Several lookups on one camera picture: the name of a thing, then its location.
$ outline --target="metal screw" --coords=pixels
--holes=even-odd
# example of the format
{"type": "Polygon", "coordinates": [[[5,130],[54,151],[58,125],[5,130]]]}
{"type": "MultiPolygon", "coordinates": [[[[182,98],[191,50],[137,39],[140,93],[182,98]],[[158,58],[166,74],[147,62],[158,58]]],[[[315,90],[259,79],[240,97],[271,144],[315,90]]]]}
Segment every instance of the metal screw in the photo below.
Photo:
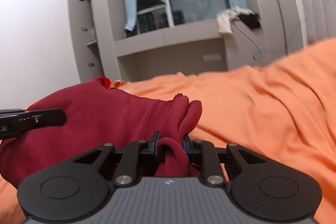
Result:
{"type": "Polygon", "coordinates": [[[132,178],[130,176],[126,176],[126,175],[118,176],[115,179],[115,182],[117,182],[119,184],[129,184],[129,183],[132,182],[132,178]]]}
{"type": "Polygon", "coordinates": [[[214,176],[209,176],[207,178],[207,181],[211,184],[220,184],[224,181],[224,179],[221,176],[214,175],[214,176]]]}
{"type": "Polygon", "coordinates": [[[174,183],[174,181],[171,180],[171,179],[167,179],[167,180],[165,180],[165,183],[166,183],[167,185],[172,185],[172,184],[174,183]]]}

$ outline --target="orange fabric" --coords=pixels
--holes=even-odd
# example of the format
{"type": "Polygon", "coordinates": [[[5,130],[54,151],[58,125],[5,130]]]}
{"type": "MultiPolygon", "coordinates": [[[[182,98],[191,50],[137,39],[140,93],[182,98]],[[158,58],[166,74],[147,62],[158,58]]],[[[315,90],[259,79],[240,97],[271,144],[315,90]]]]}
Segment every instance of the orange fabric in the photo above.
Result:
{"type": "Polygon", "coordinates": [[[218,147],[236,142],[314,177],[323,200],[315,219],[336,220],[336,39],[320,42],[265,68],[243,66],[198,76],[159,76],[119,88],[168,100],[200,100],[190,134],[218,147]]]}
{"type": "Polygon", "coordinates": [[[21,224],[24,220],[25,216],[16,198],[16,189],[0,175],[0,224],[21,224]]]}

